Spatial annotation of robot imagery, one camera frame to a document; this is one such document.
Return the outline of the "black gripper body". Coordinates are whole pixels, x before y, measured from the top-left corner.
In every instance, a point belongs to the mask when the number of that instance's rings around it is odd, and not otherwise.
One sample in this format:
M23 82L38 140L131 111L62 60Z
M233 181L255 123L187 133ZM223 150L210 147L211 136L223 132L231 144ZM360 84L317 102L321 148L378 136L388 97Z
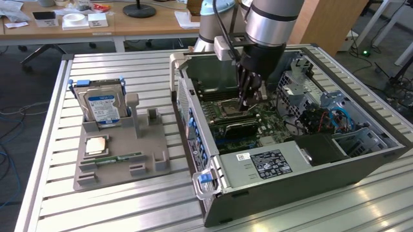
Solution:
M283 55L286 43L267 47L259 44L245 46L241 56L238 73L249 71L267 78L274 72L281 57Z

